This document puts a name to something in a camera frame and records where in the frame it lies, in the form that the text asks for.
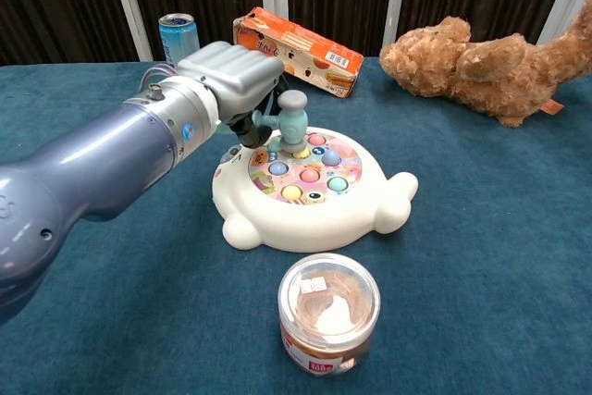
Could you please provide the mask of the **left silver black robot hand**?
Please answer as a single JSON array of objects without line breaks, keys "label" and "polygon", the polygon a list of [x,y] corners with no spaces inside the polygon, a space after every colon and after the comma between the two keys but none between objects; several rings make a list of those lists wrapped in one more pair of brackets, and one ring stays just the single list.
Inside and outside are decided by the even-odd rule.
[{"label": "left silver black robot hand", "polygon": [[283,62],[239,44],[210,43],[181,59],[177,72],[203,84],[216,98],[218,119],[251,149],[271,134],[253,123],[253,111],[274,90],[284,72]]}]

